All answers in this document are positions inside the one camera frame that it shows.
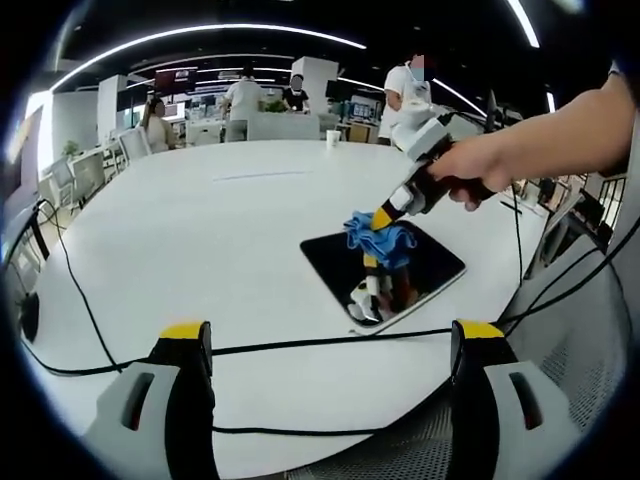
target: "blue cloth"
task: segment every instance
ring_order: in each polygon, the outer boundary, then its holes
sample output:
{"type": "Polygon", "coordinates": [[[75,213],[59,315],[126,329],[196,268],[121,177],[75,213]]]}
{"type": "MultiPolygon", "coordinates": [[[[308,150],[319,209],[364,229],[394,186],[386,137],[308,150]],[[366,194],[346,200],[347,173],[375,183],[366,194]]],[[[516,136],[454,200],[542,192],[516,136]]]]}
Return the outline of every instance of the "blue cloth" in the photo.
{"type": "Polygon", "coordinates": [[[391,225],[378,231],[371,230],[373,213],[354,212],[353,218],[344,224],[347,247],[361,248],[376,258],[387,270],[395,270],[409,263],[407,250],[415,248],[413,234],[404,227],[391,225]]]}

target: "black cable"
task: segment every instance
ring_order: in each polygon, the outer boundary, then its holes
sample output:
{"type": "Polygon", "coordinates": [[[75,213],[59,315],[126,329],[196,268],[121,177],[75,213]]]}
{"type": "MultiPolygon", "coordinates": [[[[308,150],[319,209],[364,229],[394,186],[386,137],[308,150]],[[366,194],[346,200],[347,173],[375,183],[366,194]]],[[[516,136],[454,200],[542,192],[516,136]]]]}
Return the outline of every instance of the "black cable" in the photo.
{"type": "Polygon", "coordinates": [[[47,200],[47,203],[49,205],[51,205],[51,208],[53,209],[53,213],[51,215],[49,215],[47,218],[45,218],[45,220],[43,222],[38,223],[38,226],[41,227],[43,225],[46,225],[47,223],[51,222],[53,225],[55,225],[57,228],[60,228],[62,230],[66,230],[65,227],[61,226],[59,222],[54,222],[53,221],[53,217],[55,216],[56,219],[58,218],[58,210],[60,210],[59,208],[53,208],[53,205],[51,204],[50,201],[47,200]]]}
{"type": "Polygon", "coordinates": [[[391,333],[387,335],[374,335],[369,337],[337,337],[337,338],[320,338],[314,340],[293,340],[290,342],[263,343],[259,345],[246,345],[241,347],[218,348],[211,350],[212,357],[222,355],[236,355],[238,353],[262,352],[265,350],[279,350],[283,348],[312,347],[318,345],[337,345],[341,343],[363,343],[363,342],[379,342],[383,340],[398,340],[401,338],[426,337],[429,335],[439,335],[451,333],[450,328],[441,328],[438,330],[425,330],[421,332],[409,333],[391,333]]]}
{"type": "Polygon", "coordinates": [[[516,218],[516,236],[518,237],[518,260],[520,262],[520,276],[518,277],[518,285],[522,286],[522,281],[524,280],[524,266],[523,266],[523,261],[522,261],[522,242],[520,240],[520,219],[518,218],[518,215],[520,215],[520,213],[518,212],[518,199],[516,197],[516,187],[513,185],[513,183],[511,184],[511,193],[513,195],[513,214],[515,215],[516,218]]]}
{"type": "Polygon", "coordinates": [[[91,323],[93,324],[93,328],[96,332],[96,335],[98,335],[98,340],[100,341],[100,345],[102,346],[102,349],[104,350],[104,353],[107,355],[107,358],[109,359],[109,361],[111,362],[111,365],[113,365],[113,367],[118,371],[118,373],[122,373],[122,368],[119,366],[118,363],[116,363],[116,361],[113,359],[113,356],[111,355],[111,352],[109,352],[109,349],[107,348],[107,345],[104,341],[104,338],[102,338],[102,333],[100,332],[100,328],[98,327],[98,323],[96,322],[96,319],[93,315],[93,311],[91,310],[91,306],[89,305],[89,300],[87,300],[87,296],[84,293],[84,290],[82,290],[82,287],[80,287],[80,284],[78,283],[78,280],[76,279],[76,276],[73,274],[73,270],[71,269],[71,262],[69,260],[69,252],[67,252],[67,247],[64,244],[64,240],[62,240],[62,234],[60,233],[60,223],[58,222],[58,211],[55,209],[55,207],[53,206],[53,204],[47,200],[46,198],[43,199],[44,203],[47,203],[51,206],[51,208],[53,208],[53,213],[56,219],[56,225],[57,225],[57,232],[58,232],[58,239],[60,240],[60,246],[62,247],[62,250],[64,252],[64,256],[65,256],[65,260],[67,262],[67,269],[69,270],[69,275],[71,276],[71,280],[73,281],[74,285],[76,286],[76,289],[78,290],[78,293],[80,294],[80,296],[82,297],[82,301],[84,302],[84,306],[87,309],[87,313],[89,314],[89,318],[91,319],[91,323]]]}
{"type": "Polygon", "coordinates": [[[279,428],[224,428],[212,427],[216,433],[227,435],[247,435],[250,433],[261,433],[264,435],[280,435],[284,437],[354,437],[357,435],[374,435],[385,430],[385,428],[371,428],[365,430],[284,430],[279,428]]]}
{"type": "MultiPolygon", "coordinates": [[[[573,270],[574,267],[576,267],[579,263],[581,263],[585,258],[587,258],[592,253],[595,253],[595,252],[598,252],[598,251],[600,251],[599,248],[597,248],[597,247],[593,248],[593,249],[589,250],[588,252],[586,252],[585,254],[583,254],[580,258],[578,258],[571,265],[569,265],[560,275],[558,275],[553,281],[551,281],[546,287],[544,287],[542,289],[542,291],[536,296],[536,298],[533,299],[533,301],[531,302],[529,307],[527,307],[527,309],[525,310],[525,313],[528,313],[529,311],[531,311],[533,309],[533,307],[536,306],[538,301],[540,301],[540,299],[544,296],[544,294],[547,293],[549,291],[549,289],[551,287],[553,287],[556,283],[558,283],[562,278],[564,278],[564,276],[567,275],[571,270],[573,270]]],[[[509,338],[509,336],[513,333],[513,331],[516,328],[518,328],[518,325],[520,325],[520,323],[522,323],[522,321],[525,318],[526,317],[523,317],[523,318],[520,318],[519,320],[516,320],[513,323],[513,325],[511,326],[511,328],[505,332],[505,334],[504,334],[505,338],[509,338]]]]}
{"type": "Polygon", "coordinates": [[[29,346],[27,345],[26,342],[23,342],[23,345],[29,351],[29,353],[34,358],[34,360],[40,364],[40,366],[42,366],[45,370],[49,371],[50,373],[53,373],[54,375],[58,375],[58,376],[61,376],[61,377],[88,377],[90,375],[99,375],[99,374],[102,374],[102,373],[110,373],[110,372],[115,372],[115,371],[118,371],[118,372],[121,373],[122,370],[127,368],[132,363],[142,362],[142,361],[145,360],[144,358],[139,358],[137,360],[130,360],[128,362],[118,363],[116,365],[109,365],[107,367],[84,368],[84,369],[79,369],[79,370],[67,370],[67,369],[63,369],[63,368],[50,367],[49,365],[44,363],[42,360],[40,360],[35,353],[33,353],[33,350],[31,350],[31,348],[29,348],[29,346]]]}
{"type": "Polygon", "coordinates": [[[533,315],[535,313],[541,312],[543,310],[546,310],[547,308],[551,307],[552,305],[555,305],[558,302],[561,302],[562,300],[564,300],[565,298],[573,295],[574,293],[576,293],[578,290],[580,290],[582,287],[584,287],[587,283],[589,283],[591,280],[593,280],[593,278],[598,275],[605,267],[607,267],[607,265],[609,265],[613,259],[618,255],[618,253],[620,253],[620,251],[625,247],[625,245],[627,243],[629,243],[629,240],[631,240],[631,237],[633,237],[633,235],[636,233],[636,231],[638,230],[638,228],[640,228],[640,217],[638,217],[635,221],[635,223],[633,224],[633,226],[631,227],[631,229],[627,232],[627,234],[624,236],[624,238],[620,241],[620,243],[616,246],[616,248],[613,249],[613,251],[607,255],[604,260],[602,262],[600,262],[600,264],[593,269],[593,271],[588,274],[585,278],[583,278],[580,282],[578,282],[577,284],[575,284],[573,287],[571,287],[569,290],[561,293],[560,295],[556,296],[555,298],[552,298],[551,300],[548,300],[546,302],[544,302],[542,305],[532,308],[524,313],[521,313],[519,315],[514,315],[512,317],[508,317],[505,318],[499,322],[497,322],[498,325],[506,325],[508,323],[512,323],[512,322],[517,322],[519,320],[522,320],[530,315],[533,315]]]}

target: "monitor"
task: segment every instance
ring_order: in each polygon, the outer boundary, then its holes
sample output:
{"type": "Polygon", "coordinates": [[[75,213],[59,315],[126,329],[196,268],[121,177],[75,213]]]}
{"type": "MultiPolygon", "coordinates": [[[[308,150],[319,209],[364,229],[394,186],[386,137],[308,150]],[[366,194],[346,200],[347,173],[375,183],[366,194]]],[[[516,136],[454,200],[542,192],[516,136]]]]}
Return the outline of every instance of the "monitor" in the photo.
{"type": "Polygon", "coordinates": [[[351,86],[344,82],[329,80],[325,95],[335,102],[344,102],[351,100],[351,90],[351,86]]]}
{"type": "Polygon", "coordinates": [[[173,95],[193,90],[196,72],[193,69],[156,72],[156,96],[173,95]]]}

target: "white cup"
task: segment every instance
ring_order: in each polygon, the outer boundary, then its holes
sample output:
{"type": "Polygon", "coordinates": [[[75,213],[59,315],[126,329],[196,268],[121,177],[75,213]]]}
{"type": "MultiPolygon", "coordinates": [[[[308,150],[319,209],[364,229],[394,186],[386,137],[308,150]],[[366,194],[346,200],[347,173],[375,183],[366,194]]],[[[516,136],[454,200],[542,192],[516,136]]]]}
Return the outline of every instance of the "white cup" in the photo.
{"type": "Polygon", "coordinates": [[[327,148],[337,147],[341,135],[340,130],[327,130],[327,148]]]}

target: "white table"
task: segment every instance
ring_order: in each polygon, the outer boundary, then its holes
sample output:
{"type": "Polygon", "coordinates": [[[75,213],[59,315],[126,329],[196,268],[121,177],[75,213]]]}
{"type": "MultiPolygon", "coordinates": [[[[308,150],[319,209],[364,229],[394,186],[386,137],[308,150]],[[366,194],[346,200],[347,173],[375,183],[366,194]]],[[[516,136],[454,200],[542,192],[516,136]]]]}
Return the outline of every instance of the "white table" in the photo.
{"type": "MultiPolygon", "coordinates": [[[[353,324],[300,251],[371,211],[406,176],[396,149],[271,141],[166,152],[133,162],[66,231],[71,265],[117,361],[146,356],[183,319],[212,324],[214,348],[346,336],[353,324]]],[[[546,214],[522,209],[528,264],[546,214]]],[[[387,333],[495,321],[518,285],[513,211],[496,196],[476,213],[446,199],[413,221],[457,254],[466,274],[387,333]]],[[[35,350],[49,365],[107,365],[60,247],[38,281],[35,350]]],[[[214,358],[221,427],[311,430],[386,426],[449,375],[450,339],[272,350],[214,358]]],[[[37,369],[71,429],[86,431],[115,378],[58,378],[37,369]]],[[[318,461],[366,437],[214,435],[222,478],[318,461]]]]}

